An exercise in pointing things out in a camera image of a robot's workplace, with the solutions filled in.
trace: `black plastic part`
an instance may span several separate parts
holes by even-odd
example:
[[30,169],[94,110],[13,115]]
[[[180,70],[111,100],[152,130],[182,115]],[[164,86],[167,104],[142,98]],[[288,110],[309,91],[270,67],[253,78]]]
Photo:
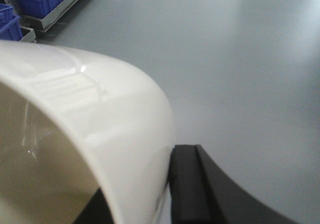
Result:
[[195,146],[203,168],[209,197],[219,203],[229,224],[297,224],[264,205],[237,185],[200,146]]
[[73,224],[114,224],[108,204],[100,188]]
[[176,145],[169,169],[172,224],[226,224],[208,191],[194,145]]

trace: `gray epoxy floor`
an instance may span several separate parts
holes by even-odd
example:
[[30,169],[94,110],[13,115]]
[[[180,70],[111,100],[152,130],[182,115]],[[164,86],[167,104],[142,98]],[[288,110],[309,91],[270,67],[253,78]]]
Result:
[[178,144],[320,223],[320,0],[81,0],[39,43],[142,69],[171,101]]

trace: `glossy white surface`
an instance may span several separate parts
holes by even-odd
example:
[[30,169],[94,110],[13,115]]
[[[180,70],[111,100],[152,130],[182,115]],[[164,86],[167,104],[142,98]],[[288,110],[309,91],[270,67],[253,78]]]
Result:
[[175,141],[159,87],[92,52],[1,41],[0,55],[0,222],[65,223],[53,213],[76,215],[97,181],[116,224],[151,223]]
[[42,42],[139,67],[171,97],[178,143],[203,145],[264,204],[319,224],[319,10],[320,0],[81,0]]

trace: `metal rack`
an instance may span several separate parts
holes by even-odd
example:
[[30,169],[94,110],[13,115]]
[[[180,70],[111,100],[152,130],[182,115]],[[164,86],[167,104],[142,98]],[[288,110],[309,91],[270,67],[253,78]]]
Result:
[[63,0],[45,18],[39,19],[29,15],[24,15],[26,22],[36,31],[45,33],[65,14],[78,0]]
[[45,33],[51,28],[78,0],[63,0],[43,19],[24,15],[16,0],[3,0],[5,4],[13,6],[14,13],[21,16],[20,25],[23,38],[21,42],[35,42],[36,32]]

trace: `metal shelf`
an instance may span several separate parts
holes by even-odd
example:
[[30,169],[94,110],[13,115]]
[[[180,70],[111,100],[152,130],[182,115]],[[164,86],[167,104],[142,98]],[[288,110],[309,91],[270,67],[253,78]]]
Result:
[[63,0],[55,9],[53,9],[43,19],[24,15],[24,20],[35,31],[45,33],[65,14],[78,0]]
[[29,27],[21,26],[21,31],[22,31],[23,38],[20,40],[20,42],[25,42],[25,43],[36,42],[35,30]]

